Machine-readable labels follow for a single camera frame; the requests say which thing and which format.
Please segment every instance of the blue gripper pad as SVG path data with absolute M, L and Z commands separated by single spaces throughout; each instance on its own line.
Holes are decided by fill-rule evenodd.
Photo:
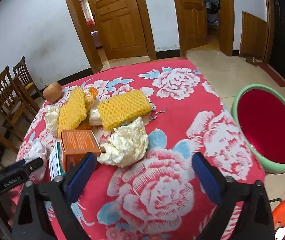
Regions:
M 192 168 L 198 176 L 210 201 L 220 205 L 222 202 L 220 197 L 220 185 L 197 154 L 194 154 L 192 157 Z
M 83 166 L 75 174 L 72 181 L 65 189 L 66 201 L 68 204 L 76 202 L 84 190 L 91 174 L 95 170 L 97 159 L 94 154 L 91 154 L 85 161 Z

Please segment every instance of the red floral tablecloth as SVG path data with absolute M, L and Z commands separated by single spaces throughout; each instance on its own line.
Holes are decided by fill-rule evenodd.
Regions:
M 215 205 L 204 192 L 191 167 L 200 151 L 223 175 L 253 183 L 264 180 L 264 171 L 248 150 L 244 138 L 217 93 L 188 60 L 166 60 L 112 68 L 64 87 L 62 106 L 77 86 L 97 88 L 100 100 L 141 89 L 156 105 L 157 119 L 146 122 L 149 147 L 146 157 L 124 169 L 100 166 L 90 178 L 72 210 L 93 240 L 195 239 L 206 226 Z M 36 140 L 51 152 L 56 137 L 46 130 L 45 102 L 33 120 L 17 160 Z M 94 133 L 100 143 L 110 133 L 102 127 Z M 55 213 L 48 215 L 58 239 L 64 239 Z M 236 206 L 221 239 L 228 239 L 241 211 Z

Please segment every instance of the orange handle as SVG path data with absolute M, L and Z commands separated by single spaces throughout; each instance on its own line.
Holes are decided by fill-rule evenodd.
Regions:
M 280 223 L 279 227 L 285 227 L 285 200 L 282 201 L 272 212 L 274 226 Z

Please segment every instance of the orange box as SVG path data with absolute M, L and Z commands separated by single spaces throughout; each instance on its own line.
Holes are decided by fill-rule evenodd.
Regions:
M 101 152 L 91 130 L 62 130 L 59 155 L 65 173 L 77 165 L 88 152 L 96 156 Z

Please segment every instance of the bolt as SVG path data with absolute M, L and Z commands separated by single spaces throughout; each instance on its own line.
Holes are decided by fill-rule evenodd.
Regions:
M 229 183 L 232 183 L 235 181 L 235 179 L 231 176 L 226 176 L 226 181 L 229 182 Z
M 33 184 L 33 182 L 31 180 L 29 180 L 29 181 L 26 182 L 25 186 L 26 187 L 30 187 L 32 184 Z
M 257 181 L 256 181 L 256 185 L 257 185 L 258 187 L 261 187 L 261 186 L 263 185 L 263 183 L 262 183 L 261 180 L 257 180 Z
M 58 175 L 58 176 L 54 177 L 54 182 L 60 182 L 63 180 L 63 178 L 64 178 L 63 176 Z

